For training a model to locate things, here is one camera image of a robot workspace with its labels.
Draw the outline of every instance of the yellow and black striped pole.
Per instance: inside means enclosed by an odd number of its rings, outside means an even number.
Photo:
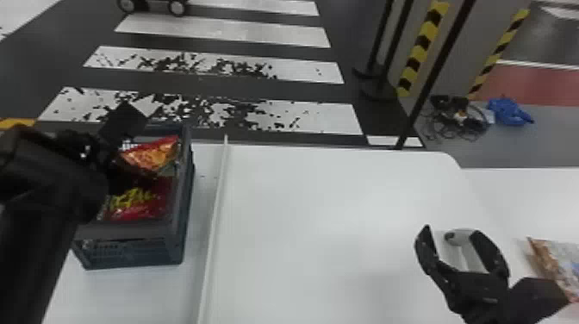
[[[36,123],[35,119],[28,118],[0,118],[0,130],[6,130],[17,124],[24,124],[26,126],[33,126]]]
[[[511,21],[511,25],[508,27],[507,32],[501,37],[501,40],[499,40],[499,43],[497,44],[495,51],[487,59],[487,62],[484,64],[484,68],[482,69],[481,73],[476,77],[475,83],[470,88],[469,95],[467,96],[470,100],[475,99],[476,94],[483,87],[484,82],[487,81],[489,73],[493,71],[496,62],[498,62],[499,59],[501,59],[501,56],[507,49],[508,44],[510,44],[514,36],[519,31],[520,25],[523,23],[525,18],[529,16],[529,12],[530,12],[529,9],[521,9],[514,16],[513,20]]]
[[[410,90],[418,78],[420,67],[428,57],[428,49],[436,41],[439,34],[440,23],[450,8],[449,3],[433,1],[426,14],[426,19],[420,28],[418,38],[414,43],[414,47],[410,52],[410,57],[400,81],[398,82],[397,92],[400,97],[407,97],[410,95]]]

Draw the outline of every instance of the blue tool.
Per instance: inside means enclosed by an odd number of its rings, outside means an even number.
[[[509,126],[523,126],[527,123],[534,124],[535,120],[531,115],[519,108],[513,99],[500,98],[491,99],[487,109],[495,112],[495,119]]]

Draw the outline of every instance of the packaged item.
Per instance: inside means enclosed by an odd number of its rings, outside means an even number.
[[[165,216],[173,178],[159,177],[148,187],[136,187],[112,196],[105,221],[136,221]]]
[[[160,171],[177,157],[178,136],[164,137],[151,143],[140,144],[121,153],[131,165]]]
[[[570,302],[579,302],[579,245],[528,240],[545,275],[557,282]]]

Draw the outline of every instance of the white painted stripe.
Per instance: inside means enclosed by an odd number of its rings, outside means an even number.
[[[0,1],[0,41],[59,0]]]
[[[579,65],[540,63],[540,62],[518,61],[511,59],[499,59],[499,61],[496,63],[500,65],[515,65],[515,66],[538,67],[553,70],[579,71]]]
[[[189,0],[189,4],[206,7],[245,9],[278,14],[318,16],[314,2],[296,0]]]
[[[344,83],[338,65],[333,62],[130,47],[99,47],[84,63],[84,66],[143,72],[274,78],[328,84]]]
[[[354,108],[346,103],[235,100],[225,97],[138,93],[65,87],[39,121],[100,122],[128,101],[154,122],[188,121],[199,128],[361,135]]]
[[[541,7],[542,10],[561,19],[579,20],[579,10],[555,8],[555,7]]]
[[[554,3],[554,4],[576,4],[579,5],[579,0],[535,0],[536,3]]]
[[[170,15],[133,14],[116,32],[329,48],[324,28]]]
[[[398,141],[398,136],[373,136],[367,135],[368,144],[374,146],[394,146]],[[418,137],[408,137],[406,139],[405,147],[424,147]]]

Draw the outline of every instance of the plastic crate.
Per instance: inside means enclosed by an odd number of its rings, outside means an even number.
[[[189,128],[179,130],[180,147],[167,215],[158,220],[93,221],[79,227],[72,251],[86,270],[183,261],[195,175]],[[155,138],[137,138],[135,143]]]

